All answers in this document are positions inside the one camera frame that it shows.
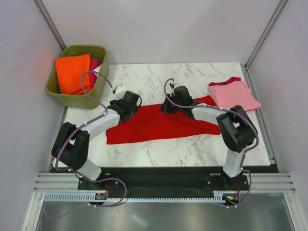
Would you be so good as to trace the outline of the red t-shirt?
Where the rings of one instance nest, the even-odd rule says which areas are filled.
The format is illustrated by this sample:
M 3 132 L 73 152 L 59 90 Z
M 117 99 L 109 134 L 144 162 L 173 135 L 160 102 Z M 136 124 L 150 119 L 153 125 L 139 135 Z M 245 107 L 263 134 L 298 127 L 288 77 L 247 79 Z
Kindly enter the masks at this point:
M 141 106 L 127 122 L 106 131 L 107 144 L 137 143 L 194 135 L 219 135 L 217 125 L 187 118 L 182 112 L 160 112 L 160 104 Z

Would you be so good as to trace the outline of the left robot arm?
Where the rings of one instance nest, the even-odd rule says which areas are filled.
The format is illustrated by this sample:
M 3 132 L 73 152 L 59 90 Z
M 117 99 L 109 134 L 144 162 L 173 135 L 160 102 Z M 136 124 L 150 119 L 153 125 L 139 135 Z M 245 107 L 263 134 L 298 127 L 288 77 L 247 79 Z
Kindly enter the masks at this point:
M 105 112 L 80 125 L 65 122 L 61 125 L 53 144 L 51 155 L 56 159 L 55 168 L 62 162 L 70 170 L 85 177 L 95 189 L 105 185 L 102 170 L 88 158 L 90 141 L 110 128 L 127 122 L 138 112 L 141 97 L 126 91 L 121 99 L 110 101 Z

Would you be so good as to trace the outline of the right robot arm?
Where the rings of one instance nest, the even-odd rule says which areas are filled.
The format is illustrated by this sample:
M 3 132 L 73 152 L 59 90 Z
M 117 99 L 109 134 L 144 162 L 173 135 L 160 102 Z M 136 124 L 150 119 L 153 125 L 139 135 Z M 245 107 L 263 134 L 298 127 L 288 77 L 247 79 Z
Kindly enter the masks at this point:
M 243 163 L 247 151 L 258 145 L 258 131 L 245 112 L 236 105 L 232 108 L 219 108 L 206 103 L 194 101 L 185 86 L 175 87 L 170 83 L 172 92 L 167 93 L 160 108 L 161 112 L 175 114 L 181 112 L 185 117 L 197 121 L 204 121 L 217 125 L 223 141 L 227 146 L 227 157 L 223 166 L 224 175 L 220 177 L 221 186 L 232 189 L 237 185 L 237 176 L 243 170 Z

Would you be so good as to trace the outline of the white garment in bin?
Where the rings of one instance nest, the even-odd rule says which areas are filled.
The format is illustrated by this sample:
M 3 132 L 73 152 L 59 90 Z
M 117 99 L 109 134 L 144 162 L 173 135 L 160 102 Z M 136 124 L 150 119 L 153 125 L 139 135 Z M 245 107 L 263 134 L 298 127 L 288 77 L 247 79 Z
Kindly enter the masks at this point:
M 96 67 L 93 71 L 99 73 L 101 70 L 101 66 Z

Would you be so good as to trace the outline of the magenta t-shirt in bin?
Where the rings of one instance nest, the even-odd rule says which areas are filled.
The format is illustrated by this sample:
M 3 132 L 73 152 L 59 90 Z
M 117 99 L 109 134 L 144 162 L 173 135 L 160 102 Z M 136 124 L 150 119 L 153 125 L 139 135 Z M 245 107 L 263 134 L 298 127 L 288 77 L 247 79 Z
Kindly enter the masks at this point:
M 90 62 L 89 71 L 93 71 L 96 67 L 101 66 L 101 62 L 98 59 L 92 59 Z M 90 86 L 93 88 L 97 79 L 97 74 L 89 73 Z

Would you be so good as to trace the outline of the folded pink t-shirt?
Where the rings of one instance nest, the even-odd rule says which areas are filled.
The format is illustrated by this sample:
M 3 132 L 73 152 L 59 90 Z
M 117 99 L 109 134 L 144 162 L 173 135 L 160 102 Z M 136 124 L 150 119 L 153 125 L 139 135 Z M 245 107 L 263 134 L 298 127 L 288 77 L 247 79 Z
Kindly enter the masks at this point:
M 261 107 L 261 104 L 253 97 L 246 81 L 209 86 L 209 90 L 217 106 L 221 108 L 232 108 L 239 105 L 245 111 L 252 111 Z

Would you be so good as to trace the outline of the orange t-shirt in bin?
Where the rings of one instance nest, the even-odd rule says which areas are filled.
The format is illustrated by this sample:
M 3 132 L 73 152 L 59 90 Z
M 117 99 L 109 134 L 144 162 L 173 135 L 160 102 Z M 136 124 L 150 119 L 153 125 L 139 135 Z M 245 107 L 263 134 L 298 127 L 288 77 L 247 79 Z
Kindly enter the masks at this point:
M 55 59 L 55 69 L 61 94 L 83 95 L 83 83 L 86 92 L 91 91 L 89 74 L 81 81 L 81 76 L 89 71 L 90 55 L 67 56 Z

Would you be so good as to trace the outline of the aluminium rail right of table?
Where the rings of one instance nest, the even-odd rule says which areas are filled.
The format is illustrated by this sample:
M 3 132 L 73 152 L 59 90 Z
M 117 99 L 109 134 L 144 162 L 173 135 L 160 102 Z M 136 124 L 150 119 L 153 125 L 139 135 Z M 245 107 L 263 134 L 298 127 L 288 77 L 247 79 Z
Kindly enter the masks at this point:
M 253 97 L 257 101 L 260 101 L 260 99 L 258 99 L 255 87 L 253 86 L 252 77 L 250 76 L 246 65 L 242 64 L 241 69 L 242 69 L 244 78 L 245 78 L 249 88 L 251 89 Z M 258 126 L 259 126 L 259 130 L 260 130 L 259 134 L 262 137 L 261 140 L 263 141 L 263 146 L 266 149 L 268 159 L 269 159 L 269 162 L 270 162 L 270 166 L 266 167 L 266 168 L 268 168 L 269 173 L 281 173 L 279 165 L 278 165 L 276 157 L 275 157 L 275 151 L 274 151 L 273 145 L 271 144 L 270 133 L 268 131 L 268 126 L 266 124 L 262 108 L 260 107 L 256 110 L 254 110 L 254 114 L 256 116 L 256 120 L 257 120 L 257 123 L 258 123 Z

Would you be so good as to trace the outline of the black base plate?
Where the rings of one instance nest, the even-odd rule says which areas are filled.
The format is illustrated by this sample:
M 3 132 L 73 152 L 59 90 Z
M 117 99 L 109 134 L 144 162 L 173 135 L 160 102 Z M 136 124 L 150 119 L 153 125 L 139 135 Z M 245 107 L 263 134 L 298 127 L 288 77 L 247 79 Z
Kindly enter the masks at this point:
M 215 191 L 244 192 L 248 179 L 240 174 L 229 180 L 222 167 L 104 167 L 99 180 L 80 180 L 79 190 L 107 190 L 113 197 L 212 196 Z

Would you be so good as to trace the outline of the aluminium rail front crossbar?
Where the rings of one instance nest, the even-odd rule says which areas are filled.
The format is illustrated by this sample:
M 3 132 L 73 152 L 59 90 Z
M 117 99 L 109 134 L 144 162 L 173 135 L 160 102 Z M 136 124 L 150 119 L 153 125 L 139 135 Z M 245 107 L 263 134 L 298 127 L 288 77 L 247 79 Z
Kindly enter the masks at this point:
M 251 192 L 253 193 L 294 193 L 295 186 L 289 174 L 254 173 Z M 76 192 L 78 178 L 71 173 L 40 173 L 36 180 L 35 192 Z

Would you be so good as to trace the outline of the left aluminium frame post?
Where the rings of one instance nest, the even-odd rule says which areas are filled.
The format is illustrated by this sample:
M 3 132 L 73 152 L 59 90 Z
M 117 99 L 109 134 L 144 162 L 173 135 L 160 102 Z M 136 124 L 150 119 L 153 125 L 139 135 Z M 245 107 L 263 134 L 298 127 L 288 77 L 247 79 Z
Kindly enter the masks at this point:
M 58 46 L 60 47 L 61 50 L 66 49 L 66 45 L 64 40 L 62 39 L 58 29 L 56 28 L 56 25 L 54 21 L 52 20 L 46 6 L 44 5 L 42 0 L 33 0 L 36 8 L 40 12 L 42 18 L 44 19 L 47 27 L 49 28 L 51 34 L 53 35 L 55 41 L 57 42 Z

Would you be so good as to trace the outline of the aluminium frame post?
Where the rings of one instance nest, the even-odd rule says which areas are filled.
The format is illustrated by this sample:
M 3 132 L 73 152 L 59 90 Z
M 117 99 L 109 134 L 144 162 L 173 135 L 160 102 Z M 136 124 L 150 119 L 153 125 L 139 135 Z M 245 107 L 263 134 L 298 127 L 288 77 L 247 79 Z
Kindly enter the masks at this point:
M 249 67 L 252 65 L 254 59 L 258 55 L 260 49 L 262 48 L 263 44 L 265 43 L 267 37 L 269 36 L 270 32 L 274 28 L 276 22 L 278 21 L 281 13 L 283 12 L 284 8 L 286 7 L 289 0 L 280 0 L 277 6 L 274 9 L 269 21 L 267 22 L 263 32 L 261 33 L 260 38 L 258 39 L 256 45 L 254 46 L 251 54 L 248 57 L 248 60 L 243 65 L 244 70 L 247 72 Z
M 40 12 L 42 18 L 44 19 L 47 27 L 49 28 L 51 34 L 53 35 L 55 41 L 57 42 L 58 46 L 60 47 L 61 50 L 66 49 L 66 45 L 64 40 L 62 39 L 58 29 L 56 28 L 56 25 L 54 21 L 52 20 L 46 6 L 44 5 L 42 0 L 33 0 L 36 8 Z

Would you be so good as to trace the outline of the right aluminium frame post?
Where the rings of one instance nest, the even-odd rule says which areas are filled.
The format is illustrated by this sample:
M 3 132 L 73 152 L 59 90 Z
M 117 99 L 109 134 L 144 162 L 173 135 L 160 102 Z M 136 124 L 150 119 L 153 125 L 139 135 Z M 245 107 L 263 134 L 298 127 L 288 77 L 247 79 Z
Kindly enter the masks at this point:
M 269 36 L 270 32 L 274 28 L 276 22 L 278 21 L 281 13 L 283 12 L 284 8 L 286 7 L 289 0 L 280 0 L 277 6 L 274 9 L 269 21 L 267 22 L 263 32 L 261 33 L 260 38 L 258 39 L 256 45 L 254 46 L 251 54 L 248 57 L 248 60 L 243 65 L 244 70 L 247 72 L 249 67 L 252 65 L 254 59 L 258 55 L 260 49 L 262 48 L 263 44 L 265 43 L 267 37 Z

